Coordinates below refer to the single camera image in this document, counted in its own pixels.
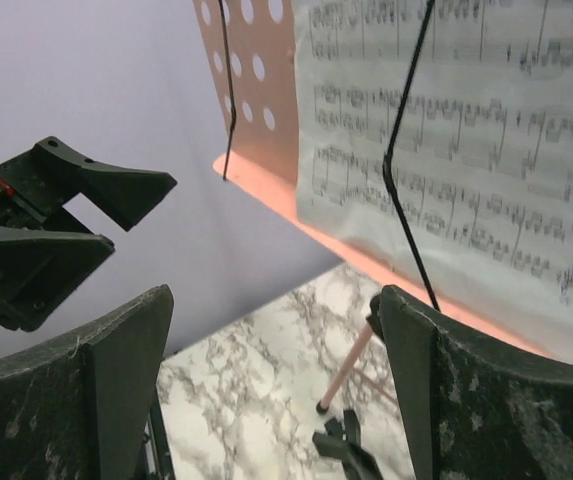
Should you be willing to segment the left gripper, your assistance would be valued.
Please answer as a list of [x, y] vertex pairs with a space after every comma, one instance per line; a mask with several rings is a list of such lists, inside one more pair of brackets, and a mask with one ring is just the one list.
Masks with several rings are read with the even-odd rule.
[[50, 136], [0, 164], [0, 325], [44, 321], [115, 251], [65, 204], [81, 194], [129, 231], [177, 185], [167, 172], [91, 159]]

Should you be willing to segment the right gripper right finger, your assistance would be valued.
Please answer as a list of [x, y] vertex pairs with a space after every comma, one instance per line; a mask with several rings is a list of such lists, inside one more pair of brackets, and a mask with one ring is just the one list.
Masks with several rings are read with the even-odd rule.
[[370, 302], [418, 479], [573, 479], [573, 365], [468, 327], [397, 286]]

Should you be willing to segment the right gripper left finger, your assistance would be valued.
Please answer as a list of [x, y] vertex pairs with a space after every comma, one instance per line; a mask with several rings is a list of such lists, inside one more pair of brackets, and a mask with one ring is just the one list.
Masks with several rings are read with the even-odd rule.
[[174, 299], [154, 287], [0, 358], [0, 479], [132, 479]]

